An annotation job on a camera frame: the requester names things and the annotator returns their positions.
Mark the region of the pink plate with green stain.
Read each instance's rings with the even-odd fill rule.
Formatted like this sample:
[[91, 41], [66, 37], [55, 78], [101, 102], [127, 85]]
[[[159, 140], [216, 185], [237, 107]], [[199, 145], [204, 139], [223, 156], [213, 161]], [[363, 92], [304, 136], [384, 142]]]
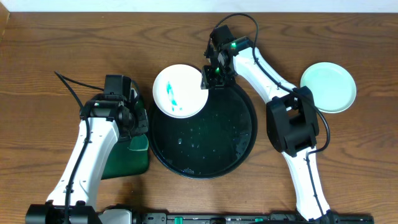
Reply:
[[152, 94], [157, 107], [172, 118], [189, 118], [204, 108], [208, 90], [201, 87], [201, 71], [176, 64], [163, 69], [155, 78]]

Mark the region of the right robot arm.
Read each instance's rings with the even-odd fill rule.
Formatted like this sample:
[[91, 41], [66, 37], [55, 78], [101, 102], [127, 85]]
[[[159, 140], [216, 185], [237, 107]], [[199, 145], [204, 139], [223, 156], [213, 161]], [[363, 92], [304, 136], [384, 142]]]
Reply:
[[327, 121], [307, 87], [297, 88], [282, 78], [250, 40], [209, 43], [202, 70], [203, 89], [226, 86], [243, 77], [266, 104], [268, 138], [287, 162], [295, 189], [296, 209], [310, 223], [330, 222], [330, 206], [318, 175], [318, 122]]

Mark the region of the green yellow sponge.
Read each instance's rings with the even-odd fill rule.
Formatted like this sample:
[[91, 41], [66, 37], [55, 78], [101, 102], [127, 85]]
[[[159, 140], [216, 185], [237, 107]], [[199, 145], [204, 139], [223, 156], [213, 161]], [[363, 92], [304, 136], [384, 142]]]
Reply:
[[131, 139], [128, 149], [133, 152], [144, 152], [149, 148], [149, 141], [145, 134], [134, 136]]

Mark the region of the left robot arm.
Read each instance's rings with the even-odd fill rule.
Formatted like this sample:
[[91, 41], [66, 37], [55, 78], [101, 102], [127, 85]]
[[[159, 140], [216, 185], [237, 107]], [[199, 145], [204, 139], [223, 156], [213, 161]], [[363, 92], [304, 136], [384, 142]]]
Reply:
[[26, 223], [141, 223], [127, 205], [96, 211], [98, 187], [104, 179], [144, 173], [149, 167], [147, 113], [143, 100], [87, 102], [90, 117], [81, 121], [79, 136], [65, 171], [43, 204], [30, 205]]

